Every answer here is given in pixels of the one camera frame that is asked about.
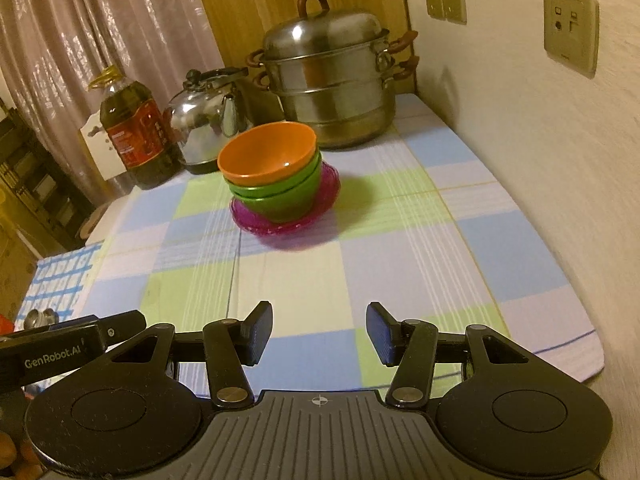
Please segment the left hand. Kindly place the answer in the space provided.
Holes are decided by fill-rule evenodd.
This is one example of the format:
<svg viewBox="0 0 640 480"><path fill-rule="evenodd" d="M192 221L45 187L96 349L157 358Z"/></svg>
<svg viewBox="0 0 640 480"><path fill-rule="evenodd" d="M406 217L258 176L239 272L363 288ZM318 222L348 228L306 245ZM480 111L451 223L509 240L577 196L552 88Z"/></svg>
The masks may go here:
<svg viewBox="0 0 640 480"><path fill-rule="evenodd" d="M37 480L44 468L27 441L16 443L6 432L0 432L0 469L2 479Z"/></svg>

